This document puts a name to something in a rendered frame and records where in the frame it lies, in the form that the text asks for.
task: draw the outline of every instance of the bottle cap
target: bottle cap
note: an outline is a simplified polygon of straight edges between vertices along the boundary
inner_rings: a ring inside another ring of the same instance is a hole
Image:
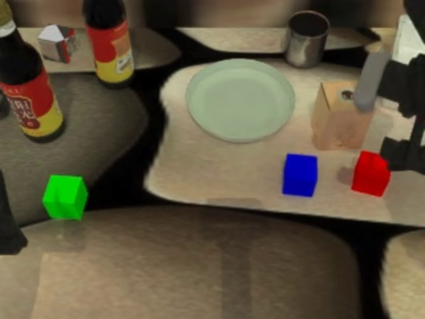
[[[0,0],[0,27],[13,19],[12,10],[6,0]]]

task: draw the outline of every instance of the wooden block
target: wooden block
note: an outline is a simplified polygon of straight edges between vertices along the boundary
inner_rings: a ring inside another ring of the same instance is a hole
[[[361,113],[353,102],[356,82],[321,84],[311,119],[313,143],[319,150],[359,149],[373,112]]]

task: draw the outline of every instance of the plate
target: plate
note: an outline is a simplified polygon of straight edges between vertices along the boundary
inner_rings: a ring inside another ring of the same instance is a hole
[[[295,93],[285,76],[255,60],[230,59],[206,66],[190,81],[186,102],[193,120],[227,142],[254,142],[291,118]]]

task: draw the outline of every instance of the sauce bottle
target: sauce bottle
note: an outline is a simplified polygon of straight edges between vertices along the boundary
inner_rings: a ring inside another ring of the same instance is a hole
[[[63,133],[64,117],[43,60],[22,39],[6,0],[0,0],[0,89],[30,140],[51,142]]]
[[[108,88],[127,86],[134,60],[122,0],[84,0],[83,15],[100,82]]]

